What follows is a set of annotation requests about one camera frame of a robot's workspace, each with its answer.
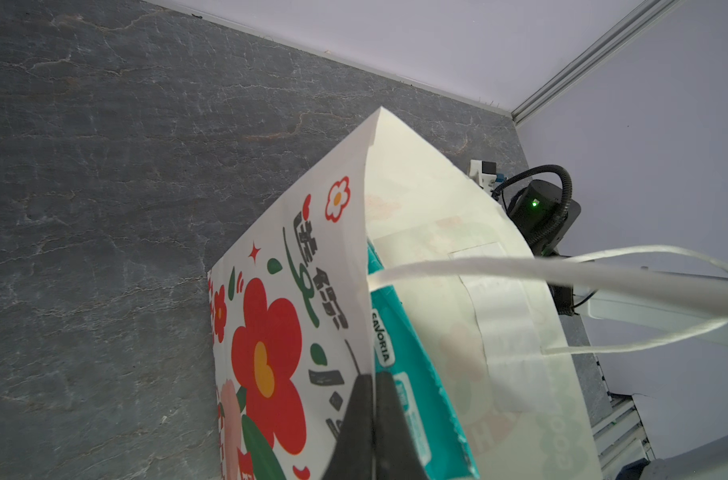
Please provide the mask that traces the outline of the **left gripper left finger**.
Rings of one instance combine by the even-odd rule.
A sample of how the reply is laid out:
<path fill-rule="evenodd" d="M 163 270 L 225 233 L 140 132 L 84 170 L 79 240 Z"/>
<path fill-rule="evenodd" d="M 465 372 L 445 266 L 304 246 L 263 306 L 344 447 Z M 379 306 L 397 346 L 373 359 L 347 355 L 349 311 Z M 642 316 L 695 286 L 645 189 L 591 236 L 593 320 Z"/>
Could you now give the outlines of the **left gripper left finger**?
<path fill-rule="evenodd" d="M 323 480 L 371 480 L 374 473 L 374 384 L 359 375 Z"/>

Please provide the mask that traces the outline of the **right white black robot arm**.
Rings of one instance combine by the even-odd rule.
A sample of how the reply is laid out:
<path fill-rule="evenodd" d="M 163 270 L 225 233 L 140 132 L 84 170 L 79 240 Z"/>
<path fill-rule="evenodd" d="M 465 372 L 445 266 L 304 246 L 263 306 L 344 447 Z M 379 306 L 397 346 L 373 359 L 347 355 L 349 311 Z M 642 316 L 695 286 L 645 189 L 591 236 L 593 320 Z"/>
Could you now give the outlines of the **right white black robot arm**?
<path fill-rule="evenodd" d="M 573 199 L 572 178 L 565 168 L 543 165 L 509 178 L 494 174 L 489 191 L 502 202 L 534 255 L 562 257 L 557 245 L 582 212 L 581 205 Z M 574 287 L 553 286 L 551 291 L 557 310 L 569 316 L 622 321 L 669 335 L 696 328 L 699 338 L 728 346 L 728 324 L 705 331 L 709 316 L 685 307 L 593 288 L 585 294 Z"/>

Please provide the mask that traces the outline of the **white flower paper bag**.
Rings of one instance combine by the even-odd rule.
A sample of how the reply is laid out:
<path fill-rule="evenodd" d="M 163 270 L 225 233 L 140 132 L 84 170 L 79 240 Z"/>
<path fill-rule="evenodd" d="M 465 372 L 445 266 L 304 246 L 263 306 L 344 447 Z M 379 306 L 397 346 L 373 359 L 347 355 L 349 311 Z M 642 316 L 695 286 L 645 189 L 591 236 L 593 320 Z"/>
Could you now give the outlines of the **white flower paper bag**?
<path fill-rule="evenodd" d="M 224 479 L 601 479 L 553 291 L 728 332 L 726 278 L 537 257 L 494 195 L 379 109 L 207 275 Z"/>

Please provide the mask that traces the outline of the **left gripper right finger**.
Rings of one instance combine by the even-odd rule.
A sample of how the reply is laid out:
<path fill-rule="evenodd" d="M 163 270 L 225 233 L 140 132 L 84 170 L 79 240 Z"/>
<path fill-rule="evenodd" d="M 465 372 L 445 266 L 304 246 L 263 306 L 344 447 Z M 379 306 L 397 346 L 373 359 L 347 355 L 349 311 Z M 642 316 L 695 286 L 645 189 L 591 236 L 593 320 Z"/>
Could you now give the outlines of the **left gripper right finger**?
<path fill-rule="evenodd" d="M 395 380 L 389 372 L 375 376 L 375 471 L 379 480 L 428 480 L 417 454 Z"/>

